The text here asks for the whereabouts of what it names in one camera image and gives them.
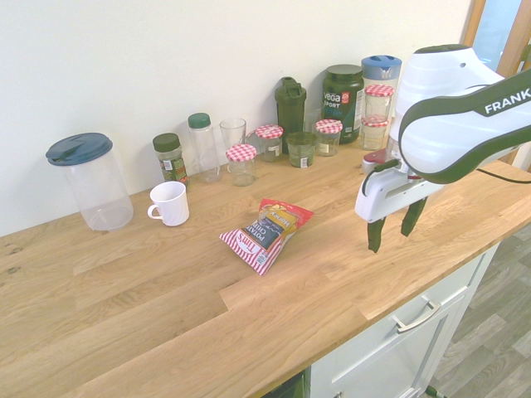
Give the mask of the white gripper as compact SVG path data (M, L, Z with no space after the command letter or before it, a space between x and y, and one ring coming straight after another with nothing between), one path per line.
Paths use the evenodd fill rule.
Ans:
M358 192L354 210L368 222L368 248L374 253L381 245L384 217L410 205L401 227L401 233L409 236L424 210L427 197L436 192L435 183L409 178L399 166L400 163L376 166Z

